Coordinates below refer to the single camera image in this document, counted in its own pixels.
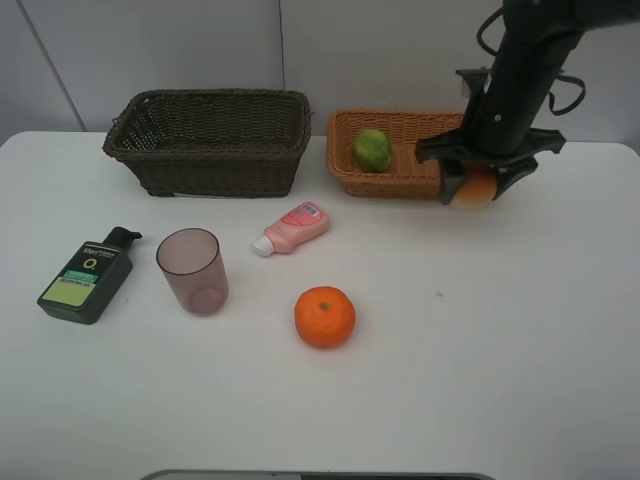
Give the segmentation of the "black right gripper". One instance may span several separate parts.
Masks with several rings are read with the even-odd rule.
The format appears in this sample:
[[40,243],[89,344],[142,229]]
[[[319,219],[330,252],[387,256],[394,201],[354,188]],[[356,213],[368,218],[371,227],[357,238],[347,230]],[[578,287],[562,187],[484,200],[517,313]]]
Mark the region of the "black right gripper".
[[531,127],[566,60],[566,36],[526,43],[508,31],[486,87],[472,94],[457,129],[416,143],[416,159],[439,160],[442,205],[450,205],[468,174],[462,161],[495,166],[499,199],[515,183],[533,174],[534,155],[560,153],[566,140],[557,130]]

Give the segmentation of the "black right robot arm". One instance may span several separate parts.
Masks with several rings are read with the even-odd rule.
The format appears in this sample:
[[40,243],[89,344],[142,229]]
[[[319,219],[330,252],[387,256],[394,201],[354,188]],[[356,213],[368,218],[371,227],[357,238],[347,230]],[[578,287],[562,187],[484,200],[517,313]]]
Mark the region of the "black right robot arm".
[[489,53],[490,68],[459,71],[469,93],[461,125],[417,142],[418,162],[437,161],[439,200],[453,204],[472,185],[475,172],[488,173],[497,200],[534,173],[536,154],[559,153],[566,140],[557,130],[533,127],[543,105],[554,106],[555,81],[582,86],[563,65],[584,34],[636,23],[636,1],[506,1],[481,25],[502,19],[505,33]]

